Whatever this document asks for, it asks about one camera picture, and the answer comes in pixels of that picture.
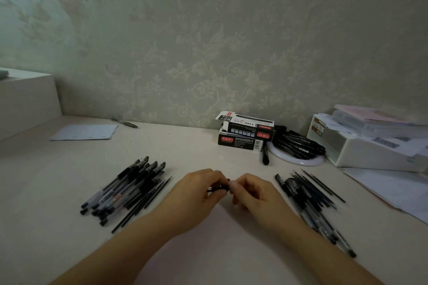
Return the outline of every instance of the tabletop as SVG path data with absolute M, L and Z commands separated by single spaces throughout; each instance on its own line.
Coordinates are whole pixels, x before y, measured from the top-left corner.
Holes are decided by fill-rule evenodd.
M 48 141 L 68 124 L 113 122 L 62 116 L 0 142 L 1 284 L 46 284 L 107 241 L 115 222 L 101 227 L 79 214 L 80 205 L 137 158 L 165 161 L 165 176 L 174 176 L 149 209 L 190 171 L 219 169 L 230 179 L 252 173 L 279 189 L 275 174 L 287 178 L 301 168 L 273 155 L 264 166 L 261 153 L 219 146 L 218 131 L 202 128 L 136 123 L 138 129 L 119 125 L 110 140 Z M 388 207 L 327 161 L 305 170 L 346 200 L 324 212 L 359 264 L 386 284 L 426 283 L 427 225 Z M 165 245 L 137 282 L 317 284 L 296 255 L 230 202 L 225 197 L 196 229 Z M 213 270 L 216 277 L 207 281 Z

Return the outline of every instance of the forearm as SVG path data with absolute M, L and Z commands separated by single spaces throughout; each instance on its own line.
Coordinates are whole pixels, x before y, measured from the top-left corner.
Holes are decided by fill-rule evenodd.
M 284 232 L 281 240 L 313 270 L 322 284 L 383 284 L 362 266 L 310 228 Z
M 152 212 L 127 226 L 51 285 L 132 284 L 147 261 L 172 237 L 170 228 Z

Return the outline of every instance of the red label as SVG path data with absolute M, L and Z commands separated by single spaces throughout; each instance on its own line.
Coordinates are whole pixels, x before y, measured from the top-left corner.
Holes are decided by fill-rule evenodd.
M 263 137 L 263 138 L 265 138 L 265 139 L 268 139 L 269 138 L 269 134 L 265 134 L 265 133 L 257 133 L 257 136 L 258 137 Z
M 232 137 L 222 136 L 222 137 L 221 137 L 221 140 L 222 140 L 222 141 L 225 141 L 225 142 L 233 142 L 233 138 L 232 138 Z

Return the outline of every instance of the floral pattern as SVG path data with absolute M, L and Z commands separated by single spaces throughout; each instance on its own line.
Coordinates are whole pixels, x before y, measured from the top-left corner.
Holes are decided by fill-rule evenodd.
M 304 131 L 334 104 L 426 112 L 426 0 L 0 0 L 0 65 L 52 73 L 63 112 Z

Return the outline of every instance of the person's right hand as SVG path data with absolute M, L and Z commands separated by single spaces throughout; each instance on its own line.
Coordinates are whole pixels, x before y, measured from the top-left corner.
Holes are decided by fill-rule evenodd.
M 234 205 L 240 202 L 246 206 L 263 228 L 278 237 L 294 235 L 302 228 L 308 228 L 267 180 L 246 173 L 230 182 L 230 190 Z

